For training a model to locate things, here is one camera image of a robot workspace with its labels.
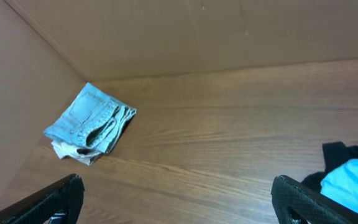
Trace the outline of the light blue denim shorts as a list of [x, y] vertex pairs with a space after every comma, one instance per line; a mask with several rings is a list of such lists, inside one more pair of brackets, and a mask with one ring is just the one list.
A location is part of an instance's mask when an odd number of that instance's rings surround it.
[[87, 83], [44, 134], [52, 140], [108, 154], [136, 112]]

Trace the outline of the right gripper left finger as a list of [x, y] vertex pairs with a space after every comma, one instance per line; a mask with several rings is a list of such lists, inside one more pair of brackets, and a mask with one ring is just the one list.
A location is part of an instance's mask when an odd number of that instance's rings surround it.
[[0, 211], [0, 224], [75, 224], [80, 216], [85, 187], [70, 174]]

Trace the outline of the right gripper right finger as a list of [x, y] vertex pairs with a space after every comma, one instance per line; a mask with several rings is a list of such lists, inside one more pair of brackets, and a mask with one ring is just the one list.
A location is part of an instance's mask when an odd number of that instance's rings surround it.
[[272, 205], [279, 224], [358, 224], [358, 213], [286, 175], [274, 178]]

